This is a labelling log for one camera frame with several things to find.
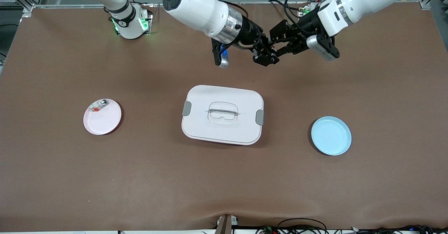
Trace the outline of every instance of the container lid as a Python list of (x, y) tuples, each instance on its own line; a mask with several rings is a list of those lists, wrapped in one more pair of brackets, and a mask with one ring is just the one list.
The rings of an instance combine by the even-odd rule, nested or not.
[(311, 138), (320, 151), (332, 156), (345, 153), (352, 143), (347, 124), (332, 116), (321, 117), (313, 124)]
[(97, 100), (84, 113), (84, 127), (93, 135), (105, 135), (112, 132), (120, 121), (120, 105), (112, 99)]
[(182, 130), (194, 139), (251, 145), (261, 136), (263, 107), (253, 90), (199, 85), (187, 95)]

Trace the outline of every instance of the blue plate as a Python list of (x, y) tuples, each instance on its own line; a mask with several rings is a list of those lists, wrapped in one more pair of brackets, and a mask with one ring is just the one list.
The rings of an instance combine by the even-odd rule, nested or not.
[(336, 117), (319, 118), (311, 129), (314, 145), (327, 155), (341, 155), (352, 144), (352, 133), (347, 124)]

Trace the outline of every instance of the silver metal ring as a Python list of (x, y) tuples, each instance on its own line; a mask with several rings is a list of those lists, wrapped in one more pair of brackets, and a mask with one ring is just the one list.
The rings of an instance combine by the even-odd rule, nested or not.
[(213, 39), (221, 42), (222, 44), (229, 44), (238, 36), (242, 25), (243, 16), (237, 10), (229, 6), (227, 22), (225, 23), (223, 29), (218, 33), (218, 35), (213, 37)]
[(336, 0), (337, 7), (339, 9), (339, 12), (341, 13), (344, 20), (347, 22), (348, 25), (353, 25), (352, 21), (350, 20), (349, 16), (345, 12), (344, 5), (342, 4), (341, 0)]

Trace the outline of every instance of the robotic arm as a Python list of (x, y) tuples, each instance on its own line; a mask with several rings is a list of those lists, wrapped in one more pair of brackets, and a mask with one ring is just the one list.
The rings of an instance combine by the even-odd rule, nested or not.
[[(185, 25), (212, 38), (215, 64), (221, 65), (223, 52), (231, 45), (248, 49), (253, 61), (267, 66), (281, 55), (298, 54), (309, 48), (328, 61), (339, 58), (335, 35), (397, 0), (324, 0), (293, 25), (283, 20), (270, 30), (270, 38), (253, 21), (218, 0), (163, 0), (163, 7)], [(275, 50), (273, 45), (286, 42)]]
[(220, 67), (226, 67), (221, 64), (221, 55), (231, 45), (251, 50), (255, 62), (261, 63), (259, 60), (262, 54), (267, 54), (275, 59), (275, 63), (278, 62), (275, 50), (269, 45), (263, 29), (224, 2), (163, 0), (163, 7), (175, 19), (212, 38), (215, 64)]
[(104, 4), (104, 10), (112, 16), (117, 32), (126, 39), (136, 39), (150, 30), (152, 13), (128, 0), (91, 0)]

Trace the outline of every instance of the brown mat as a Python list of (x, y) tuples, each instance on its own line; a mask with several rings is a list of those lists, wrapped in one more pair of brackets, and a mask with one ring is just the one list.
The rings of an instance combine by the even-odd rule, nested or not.
[[(247, 6), (266, 32), (280, 8)], [(329, 228), (448, 225), (448, 56), (429, 11), (397, 3), (337, 36), (341, 58), (312, 51), (267, 68), (155, 13), (151, 36), (114, 34), (102, 9), (35, 9), (20, 24), (0, 81), (0, 231), (211, 228), (316, 218)], [(253, 146), (187, 138), (198, 84), (265, 100)], [(83, 127), (87, 106), (118, 101), (116, 132)], [(336, 116), (353, 143), (324, 156), (312, 123)]]

